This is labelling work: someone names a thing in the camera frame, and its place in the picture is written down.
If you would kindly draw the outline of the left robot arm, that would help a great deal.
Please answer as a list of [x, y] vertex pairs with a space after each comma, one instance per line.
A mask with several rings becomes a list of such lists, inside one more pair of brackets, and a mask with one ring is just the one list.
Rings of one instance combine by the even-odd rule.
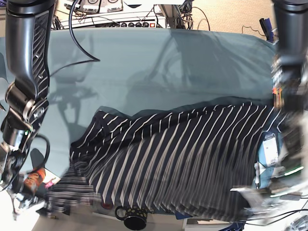
[[281, 197], [296, 195], [308, 186], [308, 2], [275, 0], [273, 7], [278, 31], [272, 65], [273, 106], [282, 114], [277, 125], [282, 151], [268, 187], [233, 188], [249, 202], [247, 212], [256, 219], [281, 209]]

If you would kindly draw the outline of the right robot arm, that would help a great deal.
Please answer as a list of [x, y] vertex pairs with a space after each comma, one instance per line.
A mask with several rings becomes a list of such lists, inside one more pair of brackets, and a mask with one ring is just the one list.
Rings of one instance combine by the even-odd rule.
[[6, 63], [14, 80], [0, 95], [8, 104], [1, 124], [0, 185], [12, 201], [17, 218], [29, 208], [40, 209], [44, 199], [36, 186], [24, 182], [21, 169], [35, 138], [45, 140], [39, 129], [48, 110], [50, 86], [48, 48], [55, 9], [53, 0], [10, 0], [6, 4]]

